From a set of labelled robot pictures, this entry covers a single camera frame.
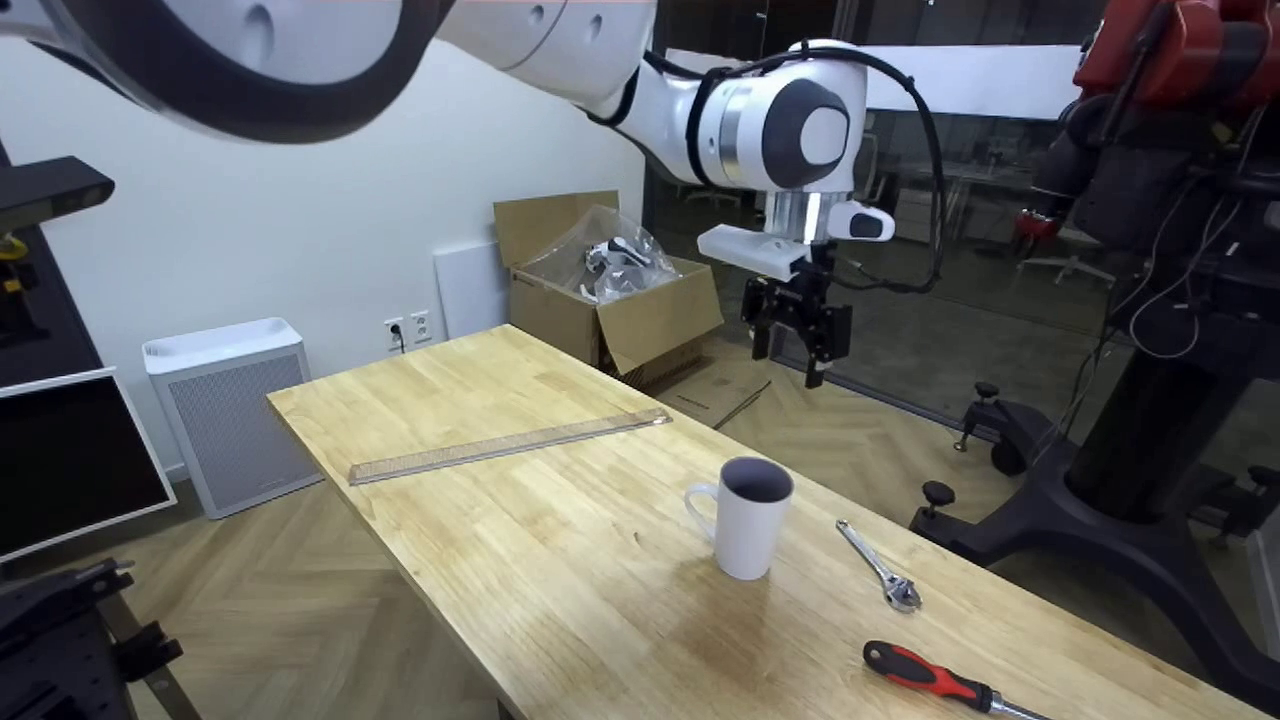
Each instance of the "white mug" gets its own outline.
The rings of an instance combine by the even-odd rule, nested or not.
[[[759,457],[734,457],[721,468],[721,484],[691,484],[683,506],[705,529],[715,523],[706,537],[722,578],[759,580],[791,506],[791,478]]]

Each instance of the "wooden ruler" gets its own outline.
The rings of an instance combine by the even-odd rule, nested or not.
[[[453,450],[434,450],[434,453],[353,465],[347,480],[353,484],[385,484],[385,480],[400,480],[400,478],[417,478],[417,471],[440,471],[440,468],[474,465],[474,459],[493,459],[493,457],[578,444],[591,435],[636,433],[636,427],[650,427],[650,423],[667,423],[667,419],[671,416],[662,407],[627,414],[627,416],[601,416],[601,419],[582,419],[582,423],[559,423],[559,427],[499,435],[499,439],[474,439],[474,444],[453,444]]]

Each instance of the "wrench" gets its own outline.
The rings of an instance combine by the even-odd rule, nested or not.
[[[887,566],[878,566],[878,556],[869,550],[862,537],[852,534],[847,522],[836,522],[836,534],[838,534],[838,537],[855,550],[855,556],[877,573],[887,607],[894,607],[894,612],[918,607],[918,591],[915,591],[911,578],[894,578]]]

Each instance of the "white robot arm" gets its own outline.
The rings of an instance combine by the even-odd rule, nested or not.
[[[721,225],[700,254],[754,273],[746,317],[791,323],[818,370],[847,348],[847,308],[824,308],[829,242],[894,231],[852,202],[877,59],[814,40],[700,77],[649,57],[650,19],[650,0],[0,0],[0,36],[155,114],[272,144],[357,133],[442,36],[582,110],[683,184],[764,191],[764,229]]]

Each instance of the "wooden tabletop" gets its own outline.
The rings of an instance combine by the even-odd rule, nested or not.
[[[862,642],[908,645],[1042,716],[1256,716],[802,478],[772,578],[721,578],[683,490],[753,453],[679,414],[347,484],[357,465],[660,407],[515,328],[272,406],[515,716],[973,716],[873,675]],[[918,612],[878,601],[836,522],[915,580]]]

